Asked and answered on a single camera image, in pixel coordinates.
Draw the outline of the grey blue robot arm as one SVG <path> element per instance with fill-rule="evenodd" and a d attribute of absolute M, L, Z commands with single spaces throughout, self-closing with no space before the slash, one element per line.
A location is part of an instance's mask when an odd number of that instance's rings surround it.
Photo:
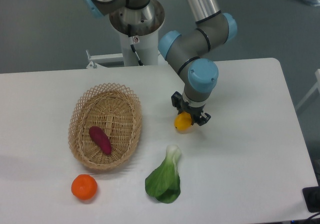
<path fill-rule="evenodd" d="M 84 1 L 95 17 L 109 17 L 121 40 L 125 66 L 156 65 L 161 55 L 184 82 L 183 92 L 171 97 L 173 107 L 190 114 L 192 124 L 201 126 L 209 121 L 203 108 L 219 71 L 204 55 L 230 41 L 238 31 L 234 18 L 221 12 L 217 0 L 187 0 L 196 29 L 187 35 L 173 30 L 163 37 L 158 32 L 165 11 L 157 0 Z"/>

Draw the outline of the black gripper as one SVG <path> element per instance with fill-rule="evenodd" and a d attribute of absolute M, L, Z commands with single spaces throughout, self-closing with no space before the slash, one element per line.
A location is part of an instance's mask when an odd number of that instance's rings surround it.
<path fill-rule="evenodd" d="M 176 91 L 171 96 L 172 106 L 177 109 L 177 114 L 180 114 L 181 112 L 189 113 L 192 119 L 192 125 L 197 124 L 202 126 L 211 119 L 210 114 L 203 112 L 204 106 L 192 107 L 188 102 L 183 100 L 181 101 L 181 99 L 182 95 Z"/>

